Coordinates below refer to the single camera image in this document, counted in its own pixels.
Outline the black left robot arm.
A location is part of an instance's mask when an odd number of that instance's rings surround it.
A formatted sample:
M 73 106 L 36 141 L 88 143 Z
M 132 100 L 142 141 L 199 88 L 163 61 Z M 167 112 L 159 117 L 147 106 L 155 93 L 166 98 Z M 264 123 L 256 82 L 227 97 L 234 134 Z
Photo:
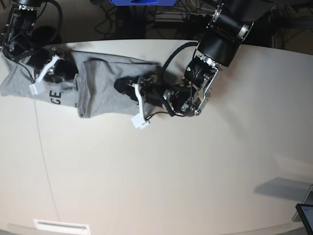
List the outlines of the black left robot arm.
M 198 116 L 211 95 L 220 67 L 229 67 L 254 23 L 274 5 L 272 0 L 214 0 L 202 39 L 178 47 L 163 65 L 159 77 L 142 75 L 119 78 L 114 88 L 140 106 L 165 109 L 170 116 Z M 165 80 L 171 61 L 183 49 L 195 46 L 192 60 L 180 82 Z

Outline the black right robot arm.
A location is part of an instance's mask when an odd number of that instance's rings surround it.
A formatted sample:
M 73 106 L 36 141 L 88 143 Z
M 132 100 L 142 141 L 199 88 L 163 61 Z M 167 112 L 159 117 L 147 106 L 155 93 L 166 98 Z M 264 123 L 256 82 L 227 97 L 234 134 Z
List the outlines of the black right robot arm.
M 8 61 L 26 70 L 31 83 L 43 80 L 50 83 L 73 81 L 78 74 L 70 53 L 58 47 L 62 43 L 63 11 L 55 0 L 10 0 L 9 17 L 0 34 L 0 50 Z M 53 5 L 57 25 L 36 27 L 40 7 Z

